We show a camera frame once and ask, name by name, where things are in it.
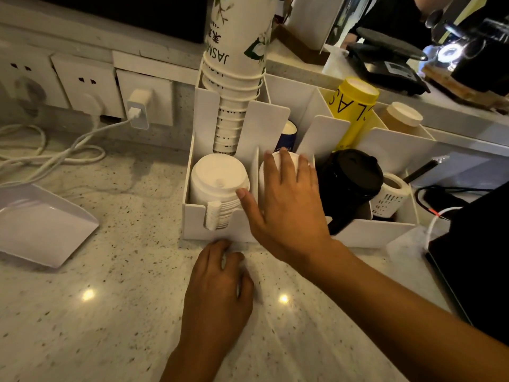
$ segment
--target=black shirt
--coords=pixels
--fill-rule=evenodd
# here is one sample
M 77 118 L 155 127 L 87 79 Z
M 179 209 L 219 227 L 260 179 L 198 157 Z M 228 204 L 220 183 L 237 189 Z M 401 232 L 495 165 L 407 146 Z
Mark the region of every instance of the black shirt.
M 349 33 L 368 28 L 424 49 L 432 43 L 431 29 L 420 21 L 421 16 L 414 0 L 377 0 Z

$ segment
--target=wall outlet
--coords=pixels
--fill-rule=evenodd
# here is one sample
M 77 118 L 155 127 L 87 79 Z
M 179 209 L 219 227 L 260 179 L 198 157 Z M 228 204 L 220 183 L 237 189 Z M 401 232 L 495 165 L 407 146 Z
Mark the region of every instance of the wall outlet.
M 69 108 L 52 51 L 0 41 L 0 83 L 12 99 Z
M 111 64 L 60 53 L 51 60 L 74 110 L 126 117 Z
M 173 126 L 172 81 L 123 70 L 117 70 L 117 76 L 126 111 L 128 111 L 127 101 L 134 90 L 152 90 L 152 101 L 147 107 L 150 123 Z

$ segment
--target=white plug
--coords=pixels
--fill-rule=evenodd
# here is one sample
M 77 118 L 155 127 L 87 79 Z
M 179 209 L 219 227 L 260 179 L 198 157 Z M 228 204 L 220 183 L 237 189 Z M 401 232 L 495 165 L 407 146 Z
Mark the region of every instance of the white plug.
M 147 115 L 148 107 L 152 103 L 153 91 L 151 89 L 135 89 L 129 100 L 127 101 L 127 109 L 131 111 L 133 108 L 141 110 L 138 117 L 131 120 L 131 126 L 136 129 L 148 130 L 150 120 Z

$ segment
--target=forearm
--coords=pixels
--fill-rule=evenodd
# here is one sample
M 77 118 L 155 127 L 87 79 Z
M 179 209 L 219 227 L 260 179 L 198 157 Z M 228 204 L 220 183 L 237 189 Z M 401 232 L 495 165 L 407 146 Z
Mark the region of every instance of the forearm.
M 220 366 L 221 361 L 179 344 L 169 356 L 160 382 L 212 382 Z
M 508 380 L 508 347 L 372 269 L 340 242 L 324 250 L 296 269 L 409 380 Z

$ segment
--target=white cable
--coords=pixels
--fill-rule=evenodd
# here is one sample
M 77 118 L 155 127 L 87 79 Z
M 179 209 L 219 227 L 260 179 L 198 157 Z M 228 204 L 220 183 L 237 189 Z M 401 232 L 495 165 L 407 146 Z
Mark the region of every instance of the white cable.
M 129 123 L 132 119 L 137 118 L 140 116 L 142 111 L 138 108 L 131 108 L 128 112 L 128 119 L 126 121 L 121 121 L 118 123 L 114 123 L 109 126 L 101 127 L 100 125 L 100 117 L 97 115 L 92 116 L 93 121 L 93 127 L 92 131 L 83 134 L 79 136 L 74 143 L 69 147 L 67 150 L 64 150 L 60 153 L 56 154 L 49 154 L 49 155 L 42 155 L 45 146 L 46 146 L 46 136 L 44 132 L 37 126 L 29 125 L 29 126 L 22 126 L 22 125 L 9 125 L 1 128 L 0 135 L 4 135 L 5 133 L 13 132 L 18 130 L 22 127 L 28 127 L 33 128 L 41 134 L 41 145 L 36 150 L 36 154 L 33 156 L 28 157 L 19 157 L 19 158 L 10 158 L 6 157 L 4 155 L 0 155 L 0 159 L 5 159 L 4 162 L 0 163 L 0 171 L 1 169 L 5 168 L 6 166 L 11 165 L 17 165 L 17 164 L 39 164 L 41 165 L 34 173 L 29 175 L 26 179 L 21 181 L 12 181 L 12 182 L 5 182 L 3 184 L 0 184 L 0 188 L 2 187 L 12 187 L 12 186 L 18 186 L 18 185 L 24 185 L 24 184 L 30 184 L 34 183 L 38 180 L 41 180 L 42 178 L 46 177 L 49 173 L 51 173 L 53 170 L 55 170 L 58 166 L 60 166 L 62 163 L 71 163 L 71 164 L 85 164 L 85 163 L 93 163 L 97 162 L 101 159 L 103 159 L 106 155 L 106 152 L 102 147 L 99 146 L 93 146 L 93 145 L 86 145 L 86 143 L 94 136 L 95 134 L 98 134 L 99 132 L 109 130 L 114 127 L 122 126 L 126 123 Z M 76 150 L 85 150 L 85 149 L 94 149 L 98 150 L 100 154 L 93 158 L 68 158 L 70 154 L 72 154 Z
M 429 248 L 429 240 L 431 240 L 431 232 L 433 231 L 433 227 L 435 226 L 437 219 L 439 219 L 440 216 L 442 216 L 442 214 L 444 214 L 445 212 L 448 212 L 450 210 L 458 210 L 461 208 L 462 208 L 462 206 L 452 206 L 450 208 L 445 208 L 445 209 L 441 210 L 440 212 L 438 212 L 435 217 L 433 217 L 433 219 L 431 220 L 431 222 L 428 226 L 428 230 L 426 231 L 426 238 L 424 240 L 424 249 L 426 250 L 426 252 L 429 251 L 429 249 L 428 249 Z

